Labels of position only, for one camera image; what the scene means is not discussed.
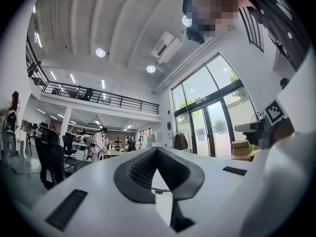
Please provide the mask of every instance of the white ceiling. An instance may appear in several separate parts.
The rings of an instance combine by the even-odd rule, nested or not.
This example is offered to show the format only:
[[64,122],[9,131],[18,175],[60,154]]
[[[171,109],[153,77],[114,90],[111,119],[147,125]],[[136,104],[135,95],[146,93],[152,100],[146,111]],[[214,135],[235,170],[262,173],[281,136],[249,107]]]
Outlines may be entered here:
[[[43,48],[33,44],[43,67],[72,70],[117,81],[134,80],[151,90],[166,78],[199,44],[187,40],[182,24],[183,0],[38,0],[29,37],[34,38],[33,18],[39,22]],[[153,74],[151,55],[163,33],[178,38],[183,46]],[[96,48],[109,55],[99,58]]]
[[[57,114],[61,114],[62,116],[64,116],[66,111],[66,107],[64,106],[49,104],[42,101],[39,102],[37,108],[45,112],[48,116],[52,115],[61,122],[63,121],[63,119]],[[77,109],[72,109],[70,120],[77,123],[77,125],[99,128],[99,126],[94,122],[94,120],[98,120],[102,126],[116,128],[119,130],[123,130],[129,125],[132,125],[130,127],[131,130],[135,130],[145,125],[150,126],[153,124],[153,122],[148,122],[146,120],[121,118],[117,116],[98,114]]]

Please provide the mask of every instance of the round ceiling light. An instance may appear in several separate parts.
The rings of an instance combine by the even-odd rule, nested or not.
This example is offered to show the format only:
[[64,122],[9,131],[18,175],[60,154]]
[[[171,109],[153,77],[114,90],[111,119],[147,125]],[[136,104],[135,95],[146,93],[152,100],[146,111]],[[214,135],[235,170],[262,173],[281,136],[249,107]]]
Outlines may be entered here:
[[153,65],[149,65],[146,70],[148,73],[153,73],[156,71],[156,68]]
[[189,27],[192,25],[192,19],[187,18],[186,15],[183,16],[182,18],[182,23],[186,26]]
[[95,50],[95,54],[96,54],[97,56],[103,58],[103,57],[105,56],[105,51],[104,51],[104,49],[102,49],[102,48],[97,48],[97,49]]

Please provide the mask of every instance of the ceiling air conditioning unit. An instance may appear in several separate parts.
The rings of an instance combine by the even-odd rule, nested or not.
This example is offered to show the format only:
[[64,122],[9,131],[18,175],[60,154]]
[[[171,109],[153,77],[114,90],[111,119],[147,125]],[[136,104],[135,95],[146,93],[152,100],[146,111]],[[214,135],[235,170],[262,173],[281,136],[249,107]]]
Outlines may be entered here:
[[175,36],[168,32],[164,32],[160,40],[157,42],[155,48],[152,51],[152,56],[158,59],[158,63],[167,63],[183,46]]

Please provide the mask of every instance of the chair headrest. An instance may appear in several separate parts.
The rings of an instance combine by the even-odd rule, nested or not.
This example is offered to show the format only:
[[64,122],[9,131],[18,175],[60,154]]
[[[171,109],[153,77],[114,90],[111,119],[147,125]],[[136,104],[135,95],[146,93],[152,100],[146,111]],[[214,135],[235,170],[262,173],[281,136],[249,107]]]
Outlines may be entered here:
[[48,145],[59,145],[59,135],[48,128],[42,128],[41,140],[46,142]]

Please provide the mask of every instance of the black metal railing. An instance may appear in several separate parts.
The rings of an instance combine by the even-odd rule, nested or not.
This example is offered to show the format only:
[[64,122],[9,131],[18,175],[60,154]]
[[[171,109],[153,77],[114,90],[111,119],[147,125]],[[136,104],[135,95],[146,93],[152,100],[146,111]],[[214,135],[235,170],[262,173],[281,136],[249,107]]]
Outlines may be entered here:
[[31,78],[34,84],[43,91],[49,80],[34,54],[29,36],[27,36],[26,41],[26,66],[29,78]]
[[240,8],[239,13],[246,27],[249,43],[264,51],[261,25],[258,24],[247,8]]
[[152,114],[159,114],[158,104],[153,104],[130,97],[124,97],[108,93],[106,91],[61,82],[49,81],[43,89],[43,92],[74,99],[81,99],[92,103],[104,104]]

